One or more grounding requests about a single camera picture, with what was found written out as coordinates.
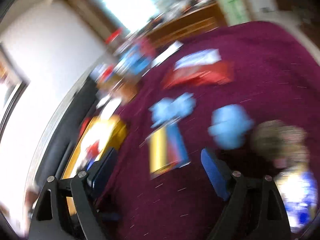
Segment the blue white plastic packet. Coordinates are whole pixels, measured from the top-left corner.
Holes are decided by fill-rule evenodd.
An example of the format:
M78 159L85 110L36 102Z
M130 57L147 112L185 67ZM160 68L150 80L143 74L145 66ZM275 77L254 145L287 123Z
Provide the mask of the blue white plastic packet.
M298 233L316 215L317 181L310 170L288 168L274 179L283 200L292 233Z

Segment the light blue towel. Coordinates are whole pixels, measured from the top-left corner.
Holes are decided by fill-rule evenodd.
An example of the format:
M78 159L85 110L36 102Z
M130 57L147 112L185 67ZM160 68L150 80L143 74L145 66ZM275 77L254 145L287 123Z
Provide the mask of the light blue towel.
M254 121L241 105L227 105L212 113L212 125L208 133L219 148L234 150L245 142L246 133L252 129Z
M191 115L195 107L196 99L191 93L184 93L176 99L163 98L149 108L151 128L158 127L171 119L185 118Z

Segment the gold yellow packet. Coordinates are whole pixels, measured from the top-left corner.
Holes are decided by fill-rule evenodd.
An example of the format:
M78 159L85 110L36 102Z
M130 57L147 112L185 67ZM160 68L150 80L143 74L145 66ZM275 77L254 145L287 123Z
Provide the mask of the gold yellow packet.
M171 120L154 130L146 138L151 179L190 164L189 155L177 123L177 119Z

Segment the small red bag blue cloth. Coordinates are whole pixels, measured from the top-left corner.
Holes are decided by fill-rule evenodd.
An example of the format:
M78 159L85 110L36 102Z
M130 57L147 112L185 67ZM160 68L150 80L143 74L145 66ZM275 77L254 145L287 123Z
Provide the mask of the small red bag blue cloth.
M99 141L94 142L92 145L86 148L87 158L95 159L99 155Z

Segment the black sofa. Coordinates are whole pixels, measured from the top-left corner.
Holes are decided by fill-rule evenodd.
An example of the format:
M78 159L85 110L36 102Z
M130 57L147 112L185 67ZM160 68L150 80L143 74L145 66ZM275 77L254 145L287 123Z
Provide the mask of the black sofa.
M61 178L78 142L81 125L91 117L98 104L98 89L89 77L73 100L55 129L35 176L35 183L43 188L49 176Z

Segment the brown knitted yarn bundle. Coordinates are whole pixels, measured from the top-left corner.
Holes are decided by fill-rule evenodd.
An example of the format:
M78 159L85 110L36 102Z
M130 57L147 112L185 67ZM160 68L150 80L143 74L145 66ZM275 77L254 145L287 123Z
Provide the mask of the brown knitted yarn bundle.
M306 167L310 152L305 139L304 129L286 125L280 120L271 120L253 130L251 146L257 155L272 163L276 169Z

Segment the yellow tray white foam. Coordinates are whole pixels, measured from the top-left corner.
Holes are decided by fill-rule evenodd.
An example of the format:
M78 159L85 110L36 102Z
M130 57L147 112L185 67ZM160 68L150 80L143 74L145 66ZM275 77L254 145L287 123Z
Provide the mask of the yellow tray white foam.
M95 116L82 129L82 134L66 169L62 175L63 179L73 178L81 171L88 171L95 161L99 161L109 148L119 150L127 136L125 122L120 116L112 115L109 119ZM95 159L88 159L86 148L94 142L99 141L99 155Z

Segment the clear jar brown label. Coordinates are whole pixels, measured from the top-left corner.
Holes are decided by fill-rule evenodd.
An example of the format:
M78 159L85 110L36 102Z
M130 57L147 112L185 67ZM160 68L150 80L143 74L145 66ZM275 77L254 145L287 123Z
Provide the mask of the clear jar brown label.
M114 98L120 98L125 105L132 101L138 94L138 88L127 78L117 74L112 66L106 67L97 79L97 87L103 92L108 92Z

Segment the tied light blue towel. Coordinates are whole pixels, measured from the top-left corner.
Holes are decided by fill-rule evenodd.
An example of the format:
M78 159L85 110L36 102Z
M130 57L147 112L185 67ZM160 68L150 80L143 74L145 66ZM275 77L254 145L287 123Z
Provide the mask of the tied light blue towel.
M196 99L191 93L184 93L176 99L163 98L149 108L151 128L158 127L171 119L185 118L191 115L195 107Z

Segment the red foil pouch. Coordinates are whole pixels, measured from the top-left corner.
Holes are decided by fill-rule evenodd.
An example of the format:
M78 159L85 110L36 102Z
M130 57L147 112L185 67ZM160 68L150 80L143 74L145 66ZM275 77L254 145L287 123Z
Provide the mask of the red foil pouch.
M233 63L218 61L212 64L186 66L170 70L162 80L164 89L181 85L223 85L234 80Z

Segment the blue white flat packet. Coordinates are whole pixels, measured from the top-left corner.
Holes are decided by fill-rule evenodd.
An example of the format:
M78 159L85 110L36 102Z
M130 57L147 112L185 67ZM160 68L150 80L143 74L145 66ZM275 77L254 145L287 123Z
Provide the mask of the blue white flat packet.
M221 61L221 56L218 49L206 49L182 57L175 63L174 70L185 67L214 64L219 61Z

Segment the clear jar blue label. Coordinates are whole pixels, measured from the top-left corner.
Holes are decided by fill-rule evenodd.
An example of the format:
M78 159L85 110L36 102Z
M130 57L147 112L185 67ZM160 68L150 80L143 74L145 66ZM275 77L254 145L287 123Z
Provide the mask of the clear jar blue label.
M131 42L119 56L119 63L114 70L121 75L140 75L146 72L156 57L152 43L144 38Z

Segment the red lid clear jar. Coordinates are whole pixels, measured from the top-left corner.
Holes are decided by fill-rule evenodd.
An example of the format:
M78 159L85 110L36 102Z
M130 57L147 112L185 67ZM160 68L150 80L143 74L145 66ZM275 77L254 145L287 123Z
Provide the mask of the red lid clear jar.
M105 43L106 44L111 44L112 42L121 43L123 40L122 32L123 32L122 28L118 28L116 31L111 33L107 39L105 39Z

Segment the white paper leaflet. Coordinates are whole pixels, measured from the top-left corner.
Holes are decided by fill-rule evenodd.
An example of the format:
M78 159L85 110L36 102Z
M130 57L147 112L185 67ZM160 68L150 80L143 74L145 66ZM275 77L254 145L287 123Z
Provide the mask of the white paper leaflet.
M168 48L160 53L151 64L151 67L157 67L162 64L167 58L176 53L184 44L180 41L175 41L173 44L168 46Z

